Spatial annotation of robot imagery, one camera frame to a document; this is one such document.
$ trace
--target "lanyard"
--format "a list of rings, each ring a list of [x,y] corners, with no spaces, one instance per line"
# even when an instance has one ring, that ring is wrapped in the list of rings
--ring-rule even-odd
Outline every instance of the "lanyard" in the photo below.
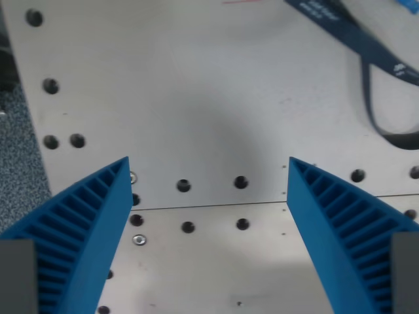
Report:
[[[373,128],[392,145],[406,150],[419,149],[419,131],[394,134],[375,120],[371,97],[371,64],[400,80],[419,86],[419,72],[402,62],[374,35],[365,31],[340,0],[285,0],[318,26],[358,53],[361,57],[362,90],[368,118]]]

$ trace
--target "screw head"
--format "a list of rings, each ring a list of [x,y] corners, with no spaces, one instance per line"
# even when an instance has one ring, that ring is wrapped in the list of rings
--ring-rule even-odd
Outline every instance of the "screw head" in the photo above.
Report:
[[[130,171],[130,177],[131,177],[131,184],[134,184],[135,182],[137,182],[137,175],[135,172]]]
[[[147,243],[147,238],[145,237],[145,235],[138,234],[132,237],[132,242],[134,242],[135,245],[142,247]]]

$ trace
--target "metal plate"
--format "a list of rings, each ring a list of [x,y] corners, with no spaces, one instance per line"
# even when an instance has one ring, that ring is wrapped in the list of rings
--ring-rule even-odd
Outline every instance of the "metal plate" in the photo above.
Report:
[[[387,144],[365,118],[358,57],[282,1],[2,4],[53,194],[126,155],[139,209],[284,201],[289,156],[348,180],[364,169],[359,186],[374,195],[419,191],[419,152]],[[419,67],[417,17],[394,1],[349,6]],[[32,8],[40,27],[25,21]],[[49,77],[55,95],[42,89]],[[374,71],[383,127],[415,126],[418,96]],[[70,145],[73,133],[85,147]],[[58,149],[42,145],[48,134]],[[233,186],[240,175],[245,190]]]
[[[383,200],[404,212],[419,196]],[[126,225],[98,305],[112,313],[333,313],[285,203],[132,214],[143,225]],[[237,229],[240,218],[249,229]],[[133,244],[137,234],[146,245]]]

